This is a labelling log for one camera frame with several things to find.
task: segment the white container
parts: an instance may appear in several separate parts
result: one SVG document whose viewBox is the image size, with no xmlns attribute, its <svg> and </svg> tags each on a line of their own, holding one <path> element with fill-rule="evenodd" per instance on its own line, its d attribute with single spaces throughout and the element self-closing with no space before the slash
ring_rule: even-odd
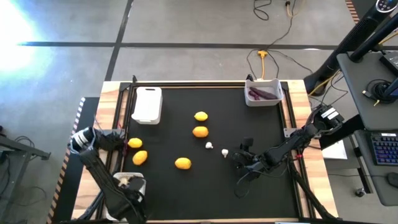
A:
<svg viewBox="0 0 398 224">
<path fill-rule="evenodd" d="M 123 177 L 130 179 L 130 177 L 140 177 L 140 178 L 144 178 L 143 174 L 141 173 L 136 173 L 136 172 L 118 172 L 115 173 L 113 175 L 114 178 L 121 180 Z M 144 186 L 142 186 L 139 191 L 145 195 L 145 189 L 146 189 L 146 185 L 147 185 L 147 181 L 144 179 Z M 109 213 L 108 213 L 108 209 L 106 208 L 106 218 L 108 220 L 113 220 L 113 221 L 117 221 L 117 219 L 113 218 Z"/>
<path fill-rule="evenodd" d="M 162 102 L 161 88 L 138 87 L 136 106 L 131 118 L 139 124 L 159 124 Z"/>
<path fill-rule="evenodd" d="M 277 99 L 266 100 L 260 97 L 260 100 L 255 100 L 253 96 L 249 95 L 250 87 L 255 87 L 258 90 L 263 90 L 272 93 L 277 97 Z M 244 98 L 248 106 L 275 106 L 284 98 L 284 92 L 282 91 L 280 81 L 276 78 L 271 81 L 252 82 L 250 80 L 246 80 L 244 84 Z"/>
</svg>

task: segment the computer mouse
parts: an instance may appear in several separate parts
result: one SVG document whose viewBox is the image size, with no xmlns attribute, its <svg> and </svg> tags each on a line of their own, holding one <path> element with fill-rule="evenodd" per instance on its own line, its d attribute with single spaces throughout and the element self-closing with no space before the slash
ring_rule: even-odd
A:
<svg viewBox="0 0 398 224">
<path fill-rule="evenodd" d="M 387 181 L 394 187 L 398 188 L 398 173 L 391 172 L 387 174 Z"/>
</svg>

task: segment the lemon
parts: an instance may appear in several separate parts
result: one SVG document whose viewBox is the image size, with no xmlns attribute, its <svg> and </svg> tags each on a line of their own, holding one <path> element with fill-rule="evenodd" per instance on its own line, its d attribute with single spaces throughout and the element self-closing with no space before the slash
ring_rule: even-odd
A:
<svg viewBox="0 0 398 224">
<path fill-rule="evenodd" d="M 189 160 L 188 158 L 178 158 L 175 162 L 174 162 L 175 166 L 179 169 L 189 169 L 191 168 L 191 160 Z"/>
<path fill-rule="evenodd" d="M 129 140 L 128 145 L 133 149 L 137 149 L 142 146 L 142 141 L 139 138 L 132 138 Z"/>
<path fill-rule="evenodd" d="M 141 165 L 147 160 L 148 158 L 148 152 L 147 151 L 138 151 L 133 157 L 132 157 L 132 163 L 134 165 Z"/>
<path fill-rule="evenodd" d="M 209 134 L 209 130 L 204 126 L 197 126 L 193 129 L 192 133 L 198 138 L 205 138 Z"/>
<path fill-rule="evenodd" d="M 194 118 L 197 119 L 198 121 L 206 121 L 208 117 L 209 117 L 209 116 L 208 116 L 205 112 L 203 112 L 203 111 L 197 112 L 197 113 L 194 115 Z"/>
</svg>

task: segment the keyboard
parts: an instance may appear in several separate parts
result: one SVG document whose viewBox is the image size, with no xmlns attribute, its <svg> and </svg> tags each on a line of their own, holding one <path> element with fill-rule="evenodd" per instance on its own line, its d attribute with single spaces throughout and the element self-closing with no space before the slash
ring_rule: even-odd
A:
<svg viewBox="0 0 398 224">
<path fill-rule="evenodd" d="M 398 166 L 398 133 L 370 133 L 376 165 Z"/>
</svg>

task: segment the wooden table frame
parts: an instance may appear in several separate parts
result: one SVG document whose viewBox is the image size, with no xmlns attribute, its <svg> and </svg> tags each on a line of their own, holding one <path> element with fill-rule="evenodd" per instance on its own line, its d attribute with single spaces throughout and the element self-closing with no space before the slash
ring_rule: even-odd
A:
<svg viewBox="0 0 398 224">
<path fill-rule="evenodd" d="M 216 84 L 216 83 L 242 83 L 243 81 L 180 81 L 180 82 L 137 82 L 140 85 L 150 85 L 158 83 L 176 83 L 179 85 L 184 85 L 187 83 L 197 83 L 197 84 Z M 288 128 L 301 127 L 305 124 L 308 115 L 311 113 L 310 105 L 307 98 L 307 93 L 305 91 L 304 82 L 302 80 L 285 80 L 288 83 L 289 96 L 286 96 L 282 102 L 284 117 L 286 120 L 286 125 Z M 114 115 L 116 110 L 116 105 L 119 96 L 119 88 L 121 83 L 126 82 L 104 82 L 102 87 L 101 96 L 99 99 L 99 105 L 96 113 L 96 120 L 102 129 L 112 129 L 114 126 Z M 123 94 L 120 98 L 121 107 L 119 110 L 119 123 L 124 122 L 124 112 L 126 110 L 127 94 Z M 288 103 L 291 103 L 291 110 L 288 107 Z M 319 147 L 319 142 L 317 140 L 311 141 L 312 146 Z M 103 161 L 106 159 L 106 152 L 100 152 Z M 311 190 L 315 196 L 319 199 L 321 204 L 334 216 L 338 216 L 333 194 L 330 188 L 330 183 L 328 179 L 328 174 L 326 171 L 325 163 L 323 160 L 322 152 L 319 149 L 306 148 L 303 154 L 305 169 L 307 171 L 308 183 Z M 76 197 L 75 208 L 73 209 L 72 218 L 78 218 L 85 209 L 90 205 L 93 199 L 96 197 L 97 193 L 100 191 L 97 184 L 93 180 L 90 173 L 83 168 L 83 173 L 80 180 L 80 186 L 78 194 Z M 307 199 L 304 192 L 299 187 L 300 201 L 304 217 L 310 216 L 310 210 L 308 210 Z M 292 222 L 297 221 L 297 219 L 292 218 L 253 218 L 253 219 L 225 219 L 225 220 L 165 220 L 156 222 Z"/>
</svg>

